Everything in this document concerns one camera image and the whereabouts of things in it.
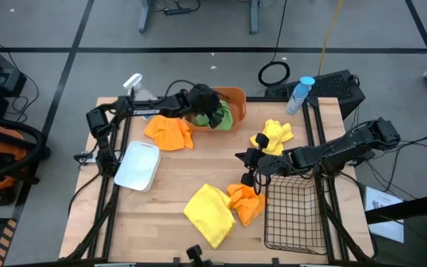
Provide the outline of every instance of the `blue bottle cap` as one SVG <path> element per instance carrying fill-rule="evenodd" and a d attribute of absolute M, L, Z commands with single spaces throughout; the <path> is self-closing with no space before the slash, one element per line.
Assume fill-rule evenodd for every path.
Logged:
<path fill-rule="evenodd" d="M 299 79 L 299 81 L 304 84 L 304 85 L 309 85 L 312 86 L 316 80 L 310 76 L 303 76 L 301 77 L 301 79 Z"/>

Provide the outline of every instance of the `wooden table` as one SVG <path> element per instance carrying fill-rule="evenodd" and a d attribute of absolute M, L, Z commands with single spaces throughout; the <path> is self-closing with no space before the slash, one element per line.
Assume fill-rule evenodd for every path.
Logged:
<path fill-rule="evenodd" d="M 97 105 L 113 102 L 113 97 L 98 99 Z M 189 199 L 207 183 L 226 191 L 233 183 L 239 183 L 246 168 L 234 154 L 243 152 L 251 144 L 250 136 L 264 128 L 267 119 L 289 122 L 294 138 L 284 143 L 286 148 L 308 144 L 302 111 L 292 116 L 285 112 L 286 103 L 249 102 L 247 116 L 242 127 L 232 133 L 194 133 L 194 149 L 162 152 L 162 159 L 151 190 L 146 193 L 122 188 L 119 193 L 118 208 L 109 261 L 172 263 L 174 257 L 188 262 L 185 250 L 199 244 L 203 259 L 221 263 L 271 263 L 278 257 L 281 263 L 327 263 L 326 256 L 271 250 L 265 247 L 264 213 L 248 227 L 239 223 L 231 235 L 218 249 L 212 249 L 204 237 L 196 230 L 182 213 Z M 327 140 L 342 136 L 344 125 L 337 99 L 320 99 L 320 111 Z M 316 122 L 311 109 L 311 124 L 318 142 Z M 129 140 L 154 143 L 143 134 L 148 122 L 134 117 L 131 122 Z M 118 143 L 121 142 L 119 131 Z M 95 145 L 92 136 L 88 137 L 86 149 Z M 80 171 L 76 189 L 84 185 L 97 172 L 95 165 L 88 165 Z M 354 169 L 346 167 L 345 173 L 355 177 Z M 68 255 L 82 240 L 93 224 L 101 178 L 83 190 L 73 203 L 60 256 Z M 368 255 L 373 254 L 370 235 L 363 204 L 357 186 L 345 177 L 336 179 L 337 197 L 342 222 L 357 245 Z M 337 233 L 331 227 L 334 254 L 340 258 Z M 105 227 L 100 231 L 96 255 L 101 255 Z"/>

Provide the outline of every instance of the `desk leg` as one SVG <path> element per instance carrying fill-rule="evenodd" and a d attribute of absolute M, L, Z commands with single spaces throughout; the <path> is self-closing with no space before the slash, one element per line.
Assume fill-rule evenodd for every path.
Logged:
<path fill-rule="evenodd" d="M 144 33 L 146 29 L 146 22 L 148 21 L 150 0 L 141 0 L 141 16 L 139 17 L 138 30 Z"/>
<path fill-rule="evenodd" d="M 250 34 L 258 33 L 258 1 L 250 0 Z"/>

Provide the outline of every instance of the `wire basket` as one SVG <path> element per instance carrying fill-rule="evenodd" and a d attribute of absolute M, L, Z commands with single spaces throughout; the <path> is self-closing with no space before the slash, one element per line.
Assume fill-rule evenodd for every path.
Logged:
<path fill-rule="evenodd" d="M 314 179 L 271 177 L 266 199 L 266 247 L 308 254 L 326 252 Z"/>

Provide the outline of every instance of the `towel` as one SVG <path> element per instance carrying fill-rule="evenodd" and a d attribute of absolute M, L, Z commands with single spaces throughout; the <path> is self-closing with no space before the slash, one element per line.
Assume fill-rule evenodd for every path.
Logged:
<path fill-rule="evenodd" d="M 185 206 L 184 214 L 212 248 L 218 248 L 236 223 L 230 205 L 230 197 L 218 188 L 204 184 Z"/>
<path fill-rule="evenodd" d="M 284 150 L 282 144 L 283 142 L 288 141 L 293 138 L 293 132 L 291 131 L 291 125 L 289 123 L 281 124 L 278 121 L 269 119 L 265 122 L 265 129 L 263 129 L 263 134 L 266 135 L 270 141 L 267 148 L 263 148 L 263 152 L 270 155 L 281 156 L 282 151 Z M 250 137 L 250 141 L 254 146 L 258 146 L 258 143 L 255 141 L 256 135 Z"/>
<path fill-rule="evenodd" d="M 215 130 L 219 131 L 229 131 L 234 124 L 234 118 L 231 115 L 230 106 L 225 100 L 220 100 L 220 108 L 216 110 L 214 116 L 218 116 L 222 118 L 222 122 L 215 127 Z M 205 126 L 208 127 L 208 123 L 210 122 L 209 118 L 206 115 L 197 115 L 192 118 L 192 124 L 195 126 Z"/>
<path fill-rule="evenodd" d="M 231 198 L 231 208 L 236 210 L 243 226 L 249 226 L 265 209 L 265 195 L 257 196 L 247 185 L 229 185 L 227 195 Z"/>
<path fill-rule="evenodd" d="M 184 147 L 193 149 L 192 130 L 179 118 L 157 115 L 146 126 L 145 135 L 154 139 L 162 151 L 175 151 Z"/>

